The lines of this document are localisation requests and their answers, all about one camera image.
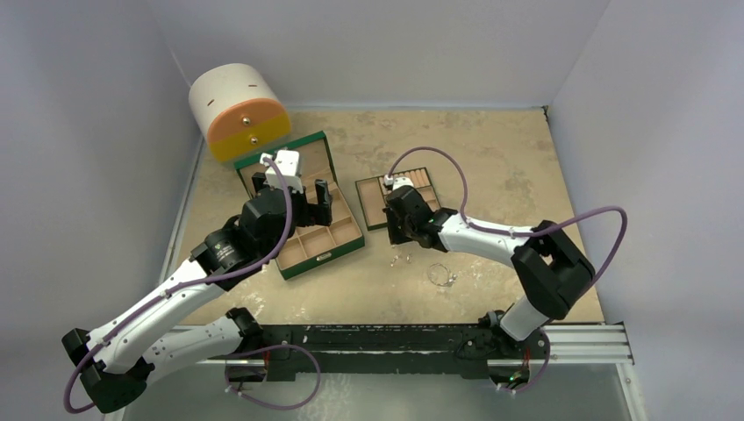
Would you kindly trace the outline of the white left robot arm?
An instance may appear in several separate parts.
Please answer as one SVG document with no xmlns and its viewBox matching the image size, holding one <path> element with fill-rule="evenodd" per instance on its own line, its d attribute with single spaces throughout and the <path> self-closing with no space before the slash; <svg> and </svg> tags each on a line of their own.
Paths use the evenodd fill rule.
<svg viewBox="0 0 744 421">
<path fill-rule="evenodd" d="M 204 238 L 155 290 L 109 323 L 75 328 L 61 343 L 75 364 L 64 391 L 71 414 L 120 410 L 147 386 L 199 360 L 263 353 L 264 331 L 245 308 L 229 310 L 205 327 L 170 335 L 193 310 L 222 296 L 280 253 L 297 227 L 328 226 L 333 198 L 327 181 L 314 182 L 315 202 L 303 184 L 283 186 L 256 173 L 258 192 L 239 215 Z"/>
</svg>

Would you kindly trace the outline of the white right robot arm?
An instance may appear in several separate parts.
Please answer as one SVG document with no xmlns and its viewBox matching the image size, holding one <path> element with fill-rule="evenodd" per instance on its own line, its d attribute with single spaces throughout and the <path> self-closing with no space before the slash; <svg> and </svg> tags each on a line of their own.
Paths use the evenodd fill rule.
<svg viewBox="0 0 744 421">
<path fill-rule="evenodd" d="M 411 186 L 393 189 L 385 198 L 390 243 L 415 242 L 443 253 L 466 253 L 512 268 L 524 295 L 508 310 L 488 313 L 483 325 L 494 327 L 495 350 L 512 357 L 527 338 L 549 321 L 562 320 L 585 293 L 595 268 L 568 235 L 551 221 L 515 233 L 487 223 L 468 225 L 454 209 L 433 210 Z"/>
</svg>

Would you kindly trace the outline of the green jewelry tray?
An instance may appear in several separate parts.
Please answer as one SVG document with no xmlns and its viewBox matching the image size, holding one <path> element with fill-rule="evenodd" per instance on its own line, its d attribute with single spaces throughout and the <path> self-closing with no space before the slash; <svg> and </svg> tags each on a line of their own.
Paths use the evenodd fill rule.
<svg viewBox="0 0 744 421">
<path fill-rule="evenodd" d="M 426 167 L 404 170 L 394 173 L 393 176 L 409 178 L 412 181 L 414 189 L 421 194 L 430 208 L 433 211 L 439 209 L 440 201 Z M 385 196 L 388 190 L 384 185 L 384 175 L 375 175 L 357 180 L 355 187 L 360 198 L 367 229 L 374 231 L 386 228 L 387 218 L 383 208 L 385 207 Z"/>
</svg>

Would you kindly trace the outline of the green jewelry box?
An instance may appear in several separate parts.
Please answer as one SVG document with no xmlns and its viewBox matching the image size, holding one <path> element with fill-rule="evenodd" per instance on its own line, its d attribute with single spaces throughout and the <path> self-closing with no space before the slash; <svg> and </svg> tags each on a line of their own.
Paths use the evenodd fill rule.
<svg viewBox="0 0 744 421">
<path fill-rule="evenodd" d="M 365 246 L 361 228 L 337 181 L 324 132 L 271 146 L 234 164 L 249 200 L 234 222 L 237 239 L 227 255 L 230 264 L 248 265 L 271 251 L 285 223 L 284 197 L 278 181 L 261 162 L 263 154 L 287 177 L 293 203 L 293 232 L 275 257 L 289 280 Z"/>
</svg>

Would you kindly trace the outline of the white cylindrical drawer cabinet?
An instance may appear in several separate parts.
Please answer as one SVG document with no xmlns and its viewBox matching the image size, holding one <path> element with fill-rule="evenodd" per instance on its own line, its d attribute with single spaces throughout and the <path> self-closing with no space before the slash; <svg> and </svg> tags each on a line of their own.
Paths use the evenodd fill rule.
<svg viewBox="0 0 744 421">
<path fill-rule="evenodd" d="M 232 163 L 291 132 L 290 115 L 261 73 L 230 63 L 200 75 L 189 105 L 215 160 Z"/>
</svg>

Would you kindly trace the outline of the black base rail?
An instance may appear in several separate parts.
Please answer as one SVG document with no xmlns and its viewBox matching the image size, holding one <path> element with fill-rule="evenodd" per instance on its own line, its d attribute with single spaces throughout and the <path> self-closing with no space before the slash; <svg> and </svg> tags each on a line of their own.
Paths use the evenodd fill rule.
<svg viewBox="0 0 744 421">
<path fill-rule="evenodd" d="M 519 385 L 547 356 L 541 330 L 518 342 L 479 324 L 264 325 L 232 356 L 257 360 L 271 382 L 298 374 L 457 375 Z"/>
</svg>

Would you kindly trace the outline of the aluminium rail extrusion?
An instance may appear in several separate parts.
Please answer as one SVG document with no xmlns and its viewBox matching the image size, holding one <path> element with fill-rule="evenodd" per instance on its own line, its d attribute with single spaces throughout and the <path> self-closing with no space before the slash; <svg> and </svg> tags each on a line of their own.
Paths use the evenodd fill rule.
<svg viewBox="0 0 744 421">
<path fill-rule="evenodd" d="M 552 324 L 544 327 L 550 342 L 549 363 L 634 364 L 623 324 Z"/>
</svg>

